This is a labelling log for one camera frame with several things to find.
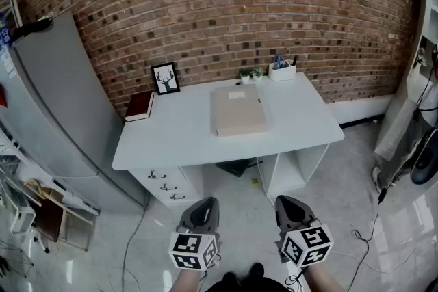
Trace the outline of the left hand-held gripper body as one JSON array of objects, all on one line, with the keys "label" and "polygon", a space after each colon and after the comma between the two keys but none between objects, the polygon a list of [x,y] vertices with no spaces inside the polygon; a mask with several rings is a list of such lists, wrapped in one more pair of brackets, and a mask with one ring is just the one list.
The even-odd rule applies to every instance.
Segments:
[{"label": "left hand-held gripper body", "polygon": [[178,225],[171,233],[168,254],[179,269],[206,271],[219,254],[217,226]]}]

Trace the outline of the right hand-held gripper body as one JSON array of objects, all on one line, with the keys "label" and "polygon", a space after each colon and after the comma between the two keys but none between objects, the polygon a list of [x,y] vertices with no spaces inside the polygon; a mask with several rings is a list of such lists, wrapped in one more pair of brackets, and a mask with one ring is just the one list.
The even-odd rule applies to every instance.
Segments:
[{"label": "right hand-held gripper body", "polygon": [[276,246],[282,263],[293,263],[295,267],[315,265],[327,258],[334,245],[328,226],[319,219],[298,223],[294,228],[293,222],[286,222],[282,226],[280,219],[277,219],[276,223],[280,228],[280,240]]}]

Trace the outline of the beige box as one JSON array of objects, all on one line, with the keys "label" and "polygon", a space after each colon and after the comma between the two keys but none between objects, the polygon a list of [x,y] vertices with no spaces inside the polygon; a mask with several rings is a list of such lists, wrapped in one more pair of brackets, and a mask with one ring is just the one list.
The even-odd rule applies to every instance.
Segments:
[{"label": "beige box", "polygon": [[268,131],[268,120],[256,85],[232,85],[210,94],[211,126],[216,137]]}]

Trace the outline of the person's right forearm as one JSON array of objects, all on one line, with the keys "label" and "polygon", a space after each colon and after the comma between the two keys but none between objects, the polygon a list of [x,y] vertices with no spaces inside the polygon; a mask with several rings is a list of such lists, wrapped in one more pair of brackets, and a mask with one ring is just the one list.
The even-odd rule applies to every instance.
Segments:
[{"label": "person's right forearm", "polygon": [[321,264],[310,265],[303,271],[311,292],[344,292],[339,283],[329,275]]}]

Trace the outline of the person's left forearm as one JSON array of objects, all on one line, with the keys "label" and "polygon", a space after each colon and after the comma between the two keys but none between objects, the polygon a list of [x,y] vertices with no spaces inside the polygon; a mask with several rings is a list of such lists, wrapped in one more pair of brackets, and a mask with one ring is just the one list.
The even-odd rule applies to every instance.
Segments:
[{"label": "person's left forearm", "polygon": [[182,269],[169,292],[200,292],[207,272]]}]

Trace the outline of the white desk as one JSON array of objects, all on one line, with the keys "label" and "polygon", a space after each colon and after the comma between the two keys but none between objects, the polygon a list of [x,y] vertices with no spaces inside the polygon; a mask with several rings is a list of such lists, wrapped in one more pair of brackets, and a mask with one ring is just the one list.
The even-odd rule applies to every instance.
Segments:
[{"label": "white desk", "polygon": [[[129,171],[167,207],[187,207],[203,199],[204,180],[215,163],[254,159],[255,172],[270,200],[303,188],[328,147],[344,133],[308,78],[254,82],[268,120],[265,133],[216,137],[211,122],[211,92],[237,80],[189,85],[157,96],[151,116],[123,128],[113,167]],[[167,177],[149,179],[151,170]],[[163,183],[177,186],[162,191]],[[171,200],[173,194],[183,200]]]}]

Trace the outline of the white pen holder tray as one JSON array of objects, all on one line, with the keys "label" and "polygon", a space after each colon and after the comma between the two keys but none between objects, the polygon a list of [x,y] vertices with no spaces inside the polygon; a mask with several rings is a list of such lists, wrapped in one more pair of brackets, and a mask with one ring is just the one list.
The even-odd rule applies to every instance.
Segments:
[{"label": "white pen holder tray", "polygon": [[281,68],[276,67],[276,62],[269,64],[268,77],[272,81],[289,81],[294,80],[296,75],[296,65],[292,60],[282,61]]}]

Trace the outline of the person's black clothing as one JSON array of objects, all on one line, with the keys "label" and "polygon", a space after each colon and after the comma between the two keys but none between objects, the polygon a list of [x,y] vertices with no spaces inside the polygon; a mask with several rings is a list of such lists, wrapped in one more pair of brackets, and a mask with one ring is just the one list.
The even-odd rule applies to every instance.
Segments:
[{"label": "person's black clothing", "polygon": [[280,282],[268,278],[264,274],[264,266],[254,263],[248,275],[240,280],[229,271],[222,280],[210,287],[206,292],[290,292]]}]

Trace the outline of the white baseboard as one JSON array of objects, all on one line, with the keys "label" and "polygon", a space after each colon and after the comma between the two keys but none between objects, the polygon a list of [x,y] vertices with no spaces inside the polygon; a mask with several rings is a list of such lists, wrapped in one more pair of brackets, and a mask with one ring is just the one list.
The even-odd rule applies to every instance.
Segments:
[{"label": "white baseboard", "polygon": [[395,95],[358,98],[349,101],[327,103],[331,114],[340,127],[362,123],[364,120],[375,119],[384,115]]}]

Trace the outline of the dark red book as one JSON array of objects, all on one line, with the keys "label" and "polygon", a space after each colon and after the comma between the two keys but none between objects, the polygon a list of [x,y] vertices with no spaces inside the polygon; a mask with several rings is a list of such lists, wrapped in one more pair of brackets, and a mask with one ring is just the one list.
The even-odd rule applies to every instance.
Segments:
[{"label": "dark red book", "polygon": [[141,92],[132,95],[125,113],[125,121],[133,122],[149,118],[154,98],[154,91]]}]

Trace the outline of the black framed deer picture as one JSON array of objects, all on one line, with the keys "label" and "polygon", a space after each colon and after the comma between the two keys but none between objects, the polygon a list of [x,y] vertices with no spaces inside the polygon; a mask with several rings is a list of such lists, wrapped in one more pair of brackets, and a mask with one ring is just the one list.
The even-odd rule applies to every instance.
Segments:
[{"label": "black framed deer picture", "polygon": [[166,62],[151,67],[158,95],[172,94],[180,91],[174,62]]}]

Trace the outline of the black round device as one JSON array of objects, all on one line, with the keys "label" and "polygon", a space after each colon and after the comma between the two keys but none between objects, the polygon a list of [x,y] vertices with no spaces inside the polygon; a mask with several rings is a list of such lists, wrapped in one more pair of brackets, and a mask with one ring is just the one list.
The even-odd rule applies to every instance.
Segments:
[{"label": "black round device", "polygon": [[411,170],[411,181],[422,185],[438,173],[438,128],[422,144],[421,152]]}]

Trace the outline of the brown folding chair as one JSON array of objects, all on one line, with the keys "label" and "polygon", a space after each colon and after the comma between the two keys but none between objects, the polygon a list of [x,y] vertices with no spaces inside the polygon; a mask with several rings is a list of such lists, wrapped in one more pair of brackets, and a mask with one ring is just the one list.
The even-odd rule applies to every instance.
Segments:
[{"label": "brown folding chair", "polygon": [[[41,206],[36,211],[33,240],[38,243],[45,254],[51,253],[50,243],[63,243],[73,248],[88,252],[94,222],[62,203],[62,195],[55,190],[48,190],[34,179],[28,179],[24,186],[39,197]],[[68,240],[68,221],[74,218],[87,225],[85,246]]]}]

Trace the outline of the grey refrigerator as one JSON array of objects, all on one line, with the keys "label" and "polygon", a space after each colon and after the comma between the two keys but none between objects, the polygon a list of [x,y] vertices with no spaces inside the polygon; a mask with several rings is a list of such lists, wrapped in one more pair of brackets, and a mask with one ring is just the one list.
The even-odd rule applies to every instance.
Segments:
[{"label": "grey refrigerator", "polygon": [[123,131],[73,15],[0,48],[0,124],[57,185],[96,210],[139,213],[145,188],[113,158]]}]

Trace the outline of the black object on refrigerator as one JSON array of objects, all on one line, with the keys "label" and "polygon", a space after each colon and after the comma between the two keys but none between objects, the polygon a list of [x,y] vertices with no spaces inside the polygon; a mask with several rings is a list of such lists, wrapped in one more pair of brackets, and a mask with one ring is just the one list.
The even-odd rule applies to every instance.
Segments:
[{"label": "black object on refrigerator", "polygon": [[29,34],[44,31],[50,28],[50,26],[52,25],[53,25],[52,17],[42,18],[39,21],[28,23],[19,28],[16,28],[12,34],[11,39],[13,42],[15,42],[22,37],[28,36]]}]

